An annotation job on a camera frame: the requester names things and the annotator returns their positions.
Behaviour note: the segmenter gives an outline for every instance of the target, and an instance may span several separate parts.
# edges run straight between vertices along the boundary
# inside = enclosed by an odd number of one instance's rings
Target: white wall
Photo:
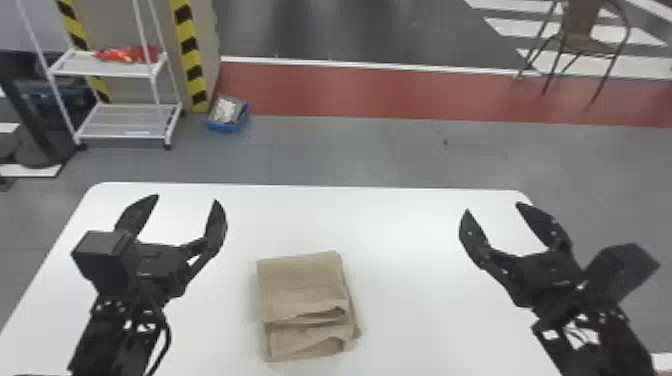
[[[46,51],[64,51],[63,19],[54,0],[19,0],[32,21],[37,40]],[[0,50],[33,51],[23,22],[16,9],[16,0],[0,0]]]

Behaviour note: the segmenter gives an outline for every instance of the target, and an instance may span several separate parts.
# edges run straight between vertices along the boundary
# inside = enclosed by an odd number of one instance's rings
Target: red item on shelf
[[[104,50],[96,51],[93,57],[100,61],[118,61],[122,63],[132,63],[133,59],[124,50],[118,48],[106,48]]]
[[[147,45],[147,53],[152,63],[159,61],[159,49],[153,45]],[[101,61],[118,61],[122,63],[146,63],[145,51],[142,46],[130,46],[124,48],[106,48],[96,51],[93,56]]]
[[[128,55],[135,62],[146,63],[145,51],[142,46],[132,46],[124,49]],[[151,44],[147,45],[147,53],[149,54],[149,61],[156,63],[159,61],[159,49]]]

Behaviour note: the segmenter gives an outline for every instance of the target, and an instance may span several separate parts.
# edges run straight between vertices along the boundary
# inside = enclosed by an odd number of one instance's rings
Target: folded cloth
[[[257,276],[269,360],[335,354],[359,336],[338,253],[259,260]]]
[[[336,252],[259,260],[257,276],[265,323],[337,322],[349,309],[343,263]]]

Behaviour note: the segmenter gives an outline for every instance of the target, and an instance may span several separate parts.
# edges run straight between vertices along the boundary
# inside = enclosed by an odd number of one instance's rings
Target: hazard stripe
[[[58,6],[59,12],[63,16],[63,24],[65,29],[72,40],[72,44],[75,48],[79,50],[87,51],[89,49],[89,44],[86,38],[86,32],[84,27],[77,20],[77,13],[75,12],[75,6],[73,0],[57,0],[56,4]],[[98,97],[101,101],[105,103],[110,102],[110,92],[100,77],[87,77],[89,83],[98,94]]]
[[[170,7],[175,21],[177,42],[180,46],[182,70],[187,80],[187,94],[191,98],[191,110],[205,112],[208,109],[208,92],[189,0],[170,0]]]

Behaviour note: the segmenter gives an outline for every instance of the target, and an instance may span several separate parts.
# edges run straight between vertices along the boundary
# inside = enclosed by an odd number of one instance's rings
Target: shelf rack
[[[121,63],[104,62],[96,59],[91,51],[78,50],[72,44],[67,33],[64,33],[66,42],[70,48],[58,58],[51,66],[47,64],[43,50],[37,40],[32,23],[28,18],[23,6],[23,0],[16,0],[23,23],[28,31],[30,40],[37,52],[38,60],[42,66],[46,78],[49,81],[56,102],[65,120],[66,126],[77,145],[82,144],[84,139],[159,139],[163,140],[166,150],[172,145],[172,135],[177,120],[182,114],[182,102],[175,81],[172,65],[166,53],[166,44],[161,33],[161,27],[157,17],[154,3],[147,1],[152,22],[156,28],[161,51],[158,60],[150,61],[145,28],[140,16],[138,0],[132,0],[133,12],[140,37],[140,45],[143,49],[144,61],[147,63]],[[166,66],[173,86],[175,103],[162,104],[156,87],[157,76]],[[61,94],[56,84],[57,76],[82,76],[82,77],[122,77],[138,78],[149,81],[154,103],[148,104],[107,104],[100,100],[95,89],[91,88],[96,96],[97,103],[88,114],[79,129],[75,131],[70,115],[68,114]]]

